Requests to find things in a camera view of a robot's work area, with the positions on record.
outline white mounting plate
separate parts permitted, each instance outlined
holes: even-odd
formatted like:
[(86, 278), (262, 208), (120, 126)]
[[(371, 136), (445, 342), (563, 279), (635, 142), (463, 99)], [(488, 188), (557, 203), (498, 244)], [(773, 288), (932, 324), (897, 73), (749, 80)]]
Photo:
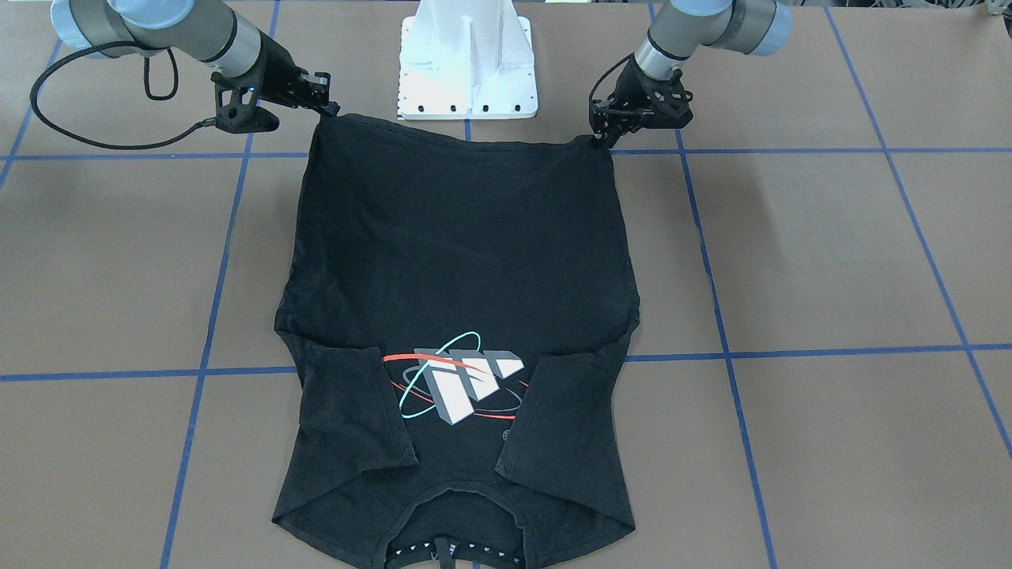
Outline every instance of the white mounting plate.
[[(520, 27), (530, 39), (530, 20), (518, 16)], [(411, 32), (415, 16), (401, 24), (401, 50)], [(470, 38), (463, 44), (470, 44)], [(533, 66), (501, 68), (480, 83), (468, 85), (438, 72), (401, 65), (397, 117), (405, 120), (461, 120), (530, 118), (537, 114), (537, 84)]]

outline black cable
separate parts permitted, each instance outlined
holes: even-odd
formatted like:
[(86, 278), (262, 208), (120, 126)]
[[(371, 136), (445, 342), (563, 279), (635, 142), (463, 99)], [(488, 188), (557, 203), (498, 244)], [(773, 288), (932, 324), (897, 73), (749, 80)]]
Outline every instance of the black cable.
[(47, 127), (53, 129), (54, 131), (60, 133), (61, 135), (70, 137), (78, 142), (83, 142), (84, 144), (97, 146), (98, 148), (105, 148), (108, 150), (151, 150), (153, 148), (161, 148), (163, 146), (168, 146), (170, 144), (179, 142), (180, 140), (188, 137), (197, 129), (215, 126), (216, 119), (214, 117), (205, 118), (203, 120), (194, 123), (192, 127), (176, 135), (175, 137), (172, 137), (171, 139), (162, 142), (152, 143), (152, 144), (118, 145), (118, 144), (106, 144), (102, 142), (97, 142), (91, 139), (86, 139), (80, 135), (75, 135), (74, 133), (71, 133), (66, 129), (58, 127), (56, 124), (50, 120), (49, 117), (43, 114), (43, 111), (38, 108), (38, 90), (41, 89), (43, 83), (45, 83), (46, 80), (49, 79), (51, 75), (53, 75), (58, 70), (60, 70), (60, 68), (71, 63), (72, 61), (79, 60), (85, 56), (89, 56), (91, 54), (95, 54), (104, 50), (111, 50), (113, 48), (140, 48), (142, 50), (150, 50), (148, 46), (145, 46), (138, 42), (109, 42), (106, 44), (99, 44), (98, 46), (92, 46), (91, 48), (81, 50), (80, 52), (74, 52), (73, 54), (51, 65), (49, 69), (44, 71), (43, 74), (38, 76), (38, 79), (36, 79), (35, 83), (31, 86), (31, 92), (28, 94), (28, 98), (31, 102), (31, 110), (35, 113), (35, 116), (37, 116), (38, 119), (41, 120), (43, 124), (45, 124)]
[(179, 67), (176, 65), (176, 56), (172, 49), (165, 50), (169, 54), (169, 62), (172, 63), (172, 90), (167, 95), (154, 95), (151, 93), (151, 58), (144, 58), (144, 94), (153, 101), (167, 101), (176, 96), (179, 90)]

